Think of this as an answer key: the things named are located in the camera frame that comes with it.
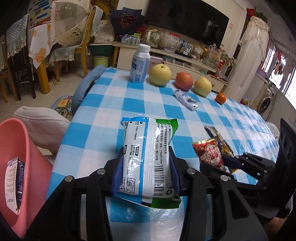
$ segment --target blue gripper pad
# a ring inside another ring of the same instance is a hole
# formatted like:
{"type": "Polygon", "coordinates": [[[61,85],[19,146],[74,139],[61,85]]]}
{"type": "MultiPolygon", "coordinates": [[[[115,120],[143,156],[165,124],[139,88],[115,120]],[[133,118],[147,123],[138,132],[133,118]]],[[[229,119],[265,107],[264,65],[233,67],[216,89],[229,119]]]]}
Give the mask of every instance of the blue gripper pad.
{"type": "Polygon", "coordinates": [[[121,156],[117,157],[118,165],[115,168],[114,174],[112,176],[112,186],[111,186],[111,194],[114,196],[121,185],[122,181],[122,169],[123,169],[123,153],[121,156]]]}
{"type": "Polygon", "coordinates": [[[175,192],[178,195],[180,195],[180,191],[181,191],[180,177],[177,172],[177,168],[176,168],[175,162],[173,160],[173,157],[170,152],[169,152],[169,154],[170,154],[170,175],[171,175],[171,179],[172,179],[172,183],[173,183],[173,188],[174,188],[175,192]]]}

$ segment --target metal screw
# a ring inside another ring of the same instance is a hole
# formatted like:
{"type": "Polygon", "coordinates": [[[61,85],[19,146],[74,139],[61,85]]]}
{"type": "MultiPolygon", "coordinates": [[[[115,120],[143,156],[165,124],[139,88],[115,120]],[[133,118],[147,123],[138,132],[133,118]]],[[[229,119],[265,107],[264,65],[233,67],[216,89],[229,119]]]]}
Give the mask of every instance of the metal screw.
{"type": "Polygon", "coordinates": [[[72,181],[73,180],[73,177],[72,176],[66,176],[65,177],[65,181],[66,182],[70,182],[70,181],[72,181]]]}
{"type": "Polygon", "coordinates": [[[193,168],[188,168],[187,169],[187,173],[188,174],[194,174],[195,173],[195,170],[193,168]]]}
{"type": "Polygon", "coordinates": [[[226,176],[226,175],[222,175],[222,176],[220,176],[220,179],[222,180],[222,181],[224,181],[224,182],[227,182],[229,179],[228,179],[228,177],[226,176]]]}
{"type": "Polygon", "coordinates": [[[106,171],[105,171],[104,168],[100,168],[100,169],[98,169],[96,172],[97,172],[97,174],[99,174],[99,175],[103,175],[106,171]]]}

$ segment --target blue cushion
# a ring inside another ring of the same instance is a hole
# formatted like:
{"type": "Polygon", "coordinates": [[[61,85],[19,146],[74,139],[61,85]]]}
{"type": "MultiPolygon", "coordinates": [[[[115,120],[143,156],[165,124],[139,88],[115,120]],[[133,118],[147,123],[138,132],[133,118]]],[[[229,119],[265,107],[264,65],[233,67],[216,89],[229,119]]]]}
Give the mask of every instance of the blue cushion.
{"type": "Polygon", "coordinates": [[[89,74],[85,76],[84,79],[80,82],[72,98],[72,115],[73,116],[75,115],[75,112],[77,111],[78,107],[81,105],[85,95],[89,91],[92,82],[97,78],[99,78],[104,72],[104,70],[105,70],[104,66],[98,65],[94,67],[94,69],[90,71],[89,74]]]}

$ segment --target red snack package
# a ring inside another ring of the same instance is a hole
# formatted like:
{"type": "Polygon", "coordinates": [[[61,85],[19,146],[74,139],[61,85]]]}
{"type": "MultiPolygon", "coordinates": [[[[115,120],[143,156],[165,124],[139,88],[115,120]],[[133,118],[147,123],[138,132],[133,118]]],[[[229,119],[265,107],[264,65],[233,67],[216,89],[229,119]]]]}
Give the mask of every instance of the red snack package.
{"type": "Polygon", "coordinates": [[[212,165],[225,170],[221,152],[218,147],[217,137],[194,142],[192,147],[199,157],[200,163],[209,162],[212,165]]]}

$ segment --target washing machine door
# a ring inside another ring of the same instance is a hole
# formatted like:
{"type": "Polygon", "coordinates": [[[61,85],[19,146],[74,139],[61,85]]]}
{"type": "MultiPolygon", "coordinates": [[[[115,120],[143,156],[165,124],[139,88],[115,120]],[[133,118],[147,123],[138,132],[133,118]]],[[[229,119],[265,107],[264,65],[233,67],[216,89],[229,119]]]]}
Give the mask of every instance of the washing machine door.
{"type": "Polygon", "coordinates": [[[271,97],[267,96],[265,98],[262,99],[262,101],[260,102],[260,104],[258,105],[257,111],[258,113],[261,115],[264,113],[264,111],[267,110],[267,108],[269,107],[271,103],[271,97]]]}

